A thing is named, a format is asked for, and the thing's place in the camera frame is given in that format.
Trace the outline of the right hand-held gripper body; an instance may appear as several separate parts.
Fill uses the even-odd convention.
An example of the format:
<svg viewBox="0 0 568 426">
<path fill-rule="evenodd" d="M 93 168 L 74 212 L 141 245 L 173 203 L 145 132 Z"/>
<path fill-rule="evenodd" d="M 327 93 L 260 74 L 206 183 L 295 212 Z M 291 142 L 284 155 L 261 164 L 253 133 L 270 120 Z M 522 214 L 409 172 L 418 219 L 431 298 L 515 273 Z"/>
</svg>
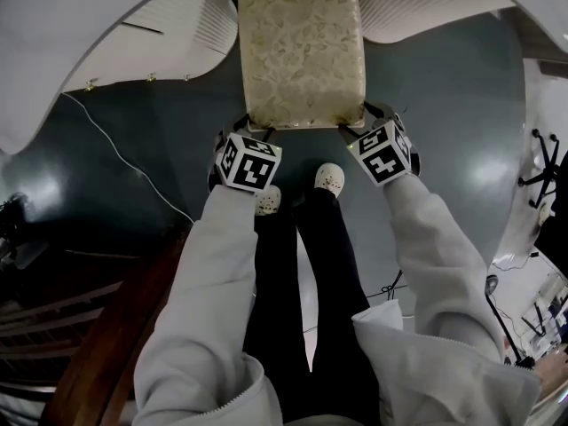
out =
<svg viewBox="0 0 568 426">
<path fill-rule="evenodd" d="M 347 150 L 376 186 L 421 171 L 420 156 L 399 119 L 376 120 L 373 129 L 354 135 Z"/>
</svg>

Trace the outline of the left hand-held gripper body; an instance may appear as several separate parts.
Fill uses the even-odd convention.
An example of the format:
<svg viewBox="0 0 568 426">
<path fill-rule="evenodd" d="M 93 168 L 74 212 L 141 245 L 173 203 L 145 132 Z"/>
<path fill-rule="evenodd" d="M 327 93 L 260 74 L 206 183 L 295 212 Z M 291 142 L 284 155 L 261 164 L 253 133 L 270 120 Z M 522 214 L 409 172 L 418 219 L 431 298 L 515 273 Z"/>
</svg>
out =
<svg viewBox="0 0 568 426">
<path fill-rule="evenodd" d="M 214 162 L 208 174 L 210 192 L 225 185 L 250 193 L 267 190 L 280 165 L 282 149 L 262 140 L 221 130 L 215 138 Z"/>
</svg>

